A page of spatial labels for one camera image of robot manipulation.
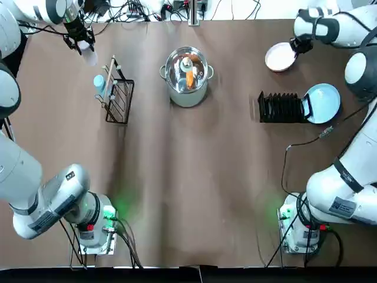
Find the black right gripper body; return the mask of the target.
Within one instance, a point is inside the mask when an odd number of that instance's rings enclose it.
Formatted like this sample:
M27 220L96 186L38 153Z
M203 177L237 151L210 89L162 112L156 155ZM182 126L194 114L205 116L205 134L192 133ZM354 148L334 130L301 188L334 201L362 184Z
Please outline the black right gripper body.
M294 37L289 40L289 44L296 55L307 53L313 49L311 38Z

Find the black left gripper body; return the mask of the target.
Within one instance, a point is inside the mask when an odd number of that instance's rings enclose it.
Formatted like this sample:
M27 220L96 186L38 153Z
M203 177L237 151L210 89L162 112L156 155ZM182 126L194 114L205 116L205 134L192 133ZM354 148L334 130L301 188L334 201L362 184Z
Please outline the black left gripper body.
M90 27L86 26L80 17L76 17L70 22L64 22L64 27L67 30L67 35L63 36L65 42L70 40L90 42Z

